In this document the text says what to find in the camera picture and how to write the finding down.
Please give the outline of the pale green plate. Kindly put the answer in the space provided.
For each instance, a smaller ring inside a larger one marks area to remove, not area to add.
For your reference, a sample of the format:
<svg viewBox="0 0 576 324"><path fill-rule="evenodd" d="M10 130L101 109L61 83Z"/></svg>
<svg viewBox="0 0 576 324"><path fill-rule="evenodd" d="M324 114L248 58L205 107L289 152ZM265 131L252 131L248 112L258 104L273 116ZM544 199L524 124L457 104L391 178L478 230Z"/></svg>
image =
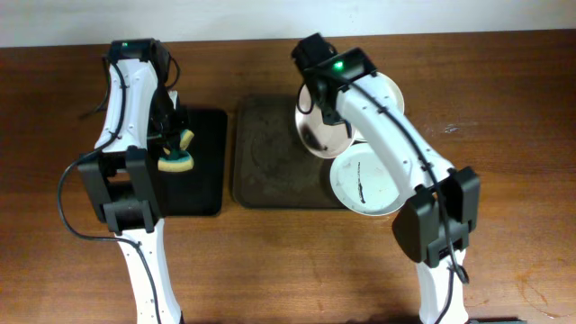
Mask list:
<svg viewBox="0 0 576 324"><path fill-rule="evenodd" d="M368 143L348 148L335 158L329 172L331 189L350 211L385 216L399 210L414 194L401 171L401 160Z"/></svg>

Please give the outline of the pink plate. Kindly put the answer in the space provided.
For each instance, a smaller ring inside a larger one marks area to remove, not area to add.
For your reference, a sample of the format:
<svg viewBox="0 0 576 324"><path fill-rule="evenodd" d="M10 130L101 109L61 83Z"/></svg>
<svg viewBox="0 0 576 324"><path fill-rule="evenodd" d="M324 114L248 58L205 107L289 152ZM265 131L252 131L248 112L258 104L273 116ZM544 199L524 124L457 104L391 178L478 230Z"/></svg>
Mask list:
<svg viewBox="0 0 576 324"><path fill-rule="evenodd" d="M321 109L311 104L308 88L301 85L294 112L298 136L304 147L317 158L336 158L356 141L359 131L345 122L325 124Z"/></svg>

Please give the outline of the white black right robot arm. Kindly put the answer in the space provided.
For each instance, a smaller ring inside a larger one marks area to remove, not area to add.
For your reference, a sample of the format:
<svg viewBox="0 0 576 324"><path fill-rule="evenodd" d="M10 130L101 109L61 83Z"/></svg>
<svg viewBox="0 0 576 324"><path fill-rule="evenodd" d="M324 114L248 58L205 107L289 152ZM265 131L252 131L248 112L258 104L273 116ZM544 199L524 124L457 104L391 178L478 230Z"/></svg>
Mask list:
<svg viewBox="0 0 576 324"><path fill-rule="evenodd" d="M423 323L467 323L464 268L481 182L442 157L399 109L392 80L359 48L339 52L320 33L299 40L292 61L327 125L358 130L398 190L392 233L415 263Z"/></svg>

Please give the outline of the green and yellow sponge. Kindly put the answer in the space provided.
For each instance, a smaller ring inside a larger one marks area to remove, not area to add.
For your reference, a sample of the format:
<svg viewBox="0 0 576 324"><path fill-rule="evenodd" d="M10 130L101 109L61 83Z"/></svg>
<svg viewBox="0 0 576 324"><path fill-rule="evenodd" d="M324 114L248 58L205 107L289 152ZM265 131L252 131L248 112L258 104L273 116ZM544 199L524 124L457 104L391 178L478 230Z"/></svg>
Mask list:
<svg viewBox="0 0 576 324"><path fill-rule="evenodd" d="M168 173L182 173L194 168L194 158L187 151L194 133L191 130L182 130L178 149L163 148L163 154L157 162L159 171Z"/></svg>

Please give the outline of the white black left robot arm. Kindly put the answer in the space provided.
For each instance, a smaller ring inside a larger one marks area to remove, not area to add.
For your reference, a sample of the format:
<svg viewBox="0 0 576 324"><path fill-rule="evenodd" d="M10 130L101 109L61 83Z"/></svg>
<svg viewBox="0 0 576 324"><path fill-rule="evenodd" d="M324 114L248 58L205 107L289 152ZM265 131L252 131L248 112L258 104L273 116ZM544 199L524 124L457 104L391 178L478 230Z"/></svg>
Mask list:
<svg viewBox="0 0 576 324"><path fill-rule="evenodd" d="M169 158L190 161L187 112L167 80L174 60L160 40L115 40L107 110L94 150L75 164L99 221L120 246L139 323L181 323L164 248Z"/></svg>

